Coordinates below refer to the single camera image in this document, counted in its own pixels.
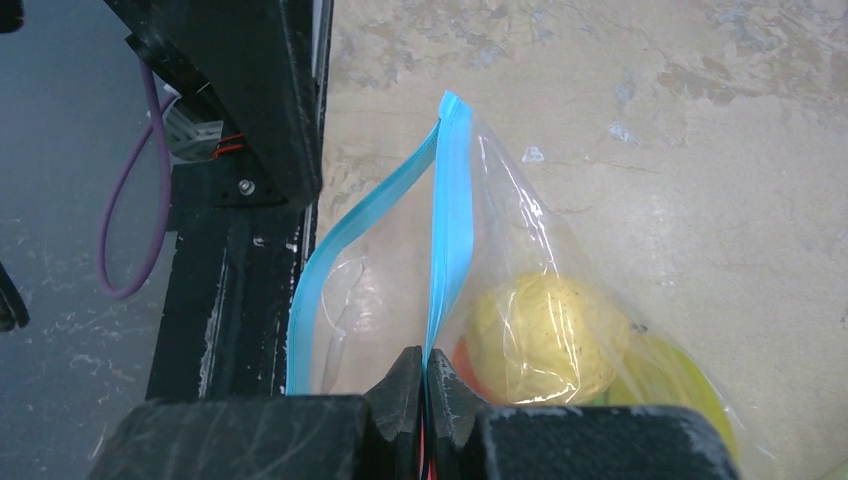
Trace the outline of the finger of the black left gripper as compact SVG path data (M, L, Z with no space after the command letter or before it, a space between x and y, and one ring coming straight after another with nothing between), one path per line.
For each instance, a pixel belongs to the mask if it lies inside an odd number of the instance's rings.
M128 45L194 106L221 115L238 158L224 203L315 201L317 82L310 1L110 1Z

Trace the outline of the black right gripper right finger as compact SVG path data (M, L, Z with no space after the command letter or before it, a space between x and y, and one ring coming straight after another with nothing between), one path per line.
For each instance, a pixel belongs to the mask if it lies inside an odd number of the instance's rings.
M496 406L433 350L427 364L436 479L737 479L718 432L672 406Z

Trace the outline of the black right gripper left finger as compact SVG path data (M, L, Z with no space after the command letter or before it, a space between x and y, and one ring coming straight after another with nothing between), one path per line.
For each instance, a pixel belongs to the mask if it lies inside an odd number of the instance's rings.
M362 395L148 402L105 443L92 479L416 479L422 350Z

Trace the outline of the clear zip bag blue seal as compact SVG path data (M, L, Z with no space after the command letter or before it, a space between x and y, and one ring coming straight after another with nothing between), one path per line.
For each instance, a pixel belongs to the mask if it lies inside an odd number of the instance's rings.
M626 316L631 336L681 349L613 296L494 132L446 92L418 149L310 256L290 311L284 390L362 393L414 345L451 358L476 300L537 273L587 285ZM742 475L773 478L770 448L705 375L729 403Z

